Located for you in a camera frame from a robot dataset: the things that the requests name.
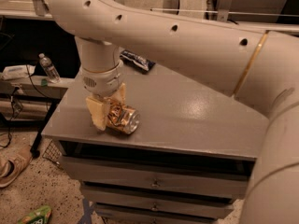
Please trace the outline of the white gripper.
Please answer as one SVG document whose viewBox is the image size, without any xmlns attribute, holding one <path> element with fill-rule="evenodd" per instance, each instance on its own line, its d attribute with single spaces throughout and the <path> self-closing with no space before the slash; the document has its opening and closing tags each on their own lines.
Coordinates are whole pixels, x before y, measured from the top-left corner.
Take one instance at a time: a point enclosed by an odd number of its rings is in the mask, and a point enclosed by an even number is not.
<svg viewBox="0 0 299 224">
<path fill-rule="evenodd" d="M 94 73 L 81 69 L 81 77 L 84 88 L 100 96 L 110 96 L 121 104 L 125 104 L 126 85 L 124 81 L 123 63 L 118 63 L 115 67 L 100 73 Z M 86 98 L 86 105 L 91 114 L 93 125 L 100 131 L 104 131 L 107 127 L 107 115 L 109 113 L 110 104 L 107 99 L 95 96 Z"/>
</svg>

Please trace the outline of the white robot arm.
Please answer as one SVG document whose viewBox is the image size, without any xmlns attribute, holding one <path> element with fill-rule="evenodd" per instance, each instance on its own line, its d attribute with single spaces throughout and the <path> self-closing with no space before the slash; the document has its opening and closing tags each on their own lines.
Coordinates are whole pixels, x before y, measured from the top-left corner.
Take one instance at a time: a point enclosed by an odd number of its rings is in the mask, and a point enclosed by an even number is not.
<svg viewBox="0 0 299 224">
<path fill-rule="evenodd" d="M 113 0 L 50 0 L 68 33 L 145 56 L 265 115 L 269 125 L 240 224 L 298 224 L 299 40 L 218 21 L 200 22 Z"/>
</svg>

